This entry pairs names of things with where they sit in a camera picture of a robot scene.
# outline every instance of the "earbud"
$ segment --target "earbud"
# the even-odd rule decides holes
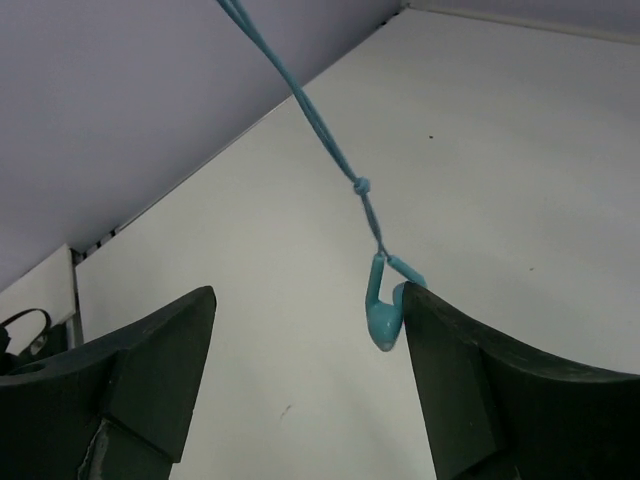
[[[404,276],[407,280],[422,285],[427,284],[424,277],[398,257],[389,256],[389,266]],[[367,314],[367,326],[373,343],[383,352],[393,348],[402,328],[402,294],[404,283],[400,283],[393,289],[393,305],[380,301],[380,286],[382,285],[382,272],[384,271],[385,256],[377,253],[373,256],[369,284],[365,297],[365,311]]]

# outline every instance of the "dark green plastic object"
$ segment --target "dark green plastic object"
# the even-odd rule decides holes
[[[182,458],[216,309],[210,287],[0,376],[0,479],[166,480]]]
[[[639,376],[542,352],[415,284],[403,307],[438,480],[640,479]]]

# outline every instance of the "white wall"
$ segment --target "white wall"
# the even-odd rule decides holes
[[[308,80],[399,0],[243,0]],[[280,103],[215,0],[0,2],[0,291],[84,251]]]
[[[406,11],[308,91],[435,293],[640,372],[638,85],[636,47]],[[79,265],[88,339],[216,291],[173,480],[435,478],[406,339],[382,354],[367,335],[374,250],[288,101]]]

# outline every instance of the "black strap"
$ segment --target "black strap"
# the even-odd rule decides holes
[[[22,318],[25,315],[28,315],[29,313],[33,313],[33,312],[40,312],[42,313],[42,315],[44,315],[44,327],[42,327],[42,331],[36,336],[36,338],[34,338],[31,341],[27,349],[31,348],[31,346],[35,343],[35,341],[38,340],[38,338],[40,338],[42,335],[47,333],[47,331],[51,328],[52,321],[51,321],[51,315],[49,315],[49,312],[41,308],[28,308],[27,310],[23,310],[21,312],[16,313],[15,315],[10,316],[6,320],[4,320],[2,323],[0,323],[0,327],[6,328],[9,325],[11,325],[13,322],[18,320],[19,318]]]

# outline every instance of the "knot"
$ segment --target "knot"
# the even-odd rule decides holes
[[[364,197],[371,190],[371,182],[369,182],[368,178],[358,177],[353,182],[353,190],[361,197]]]

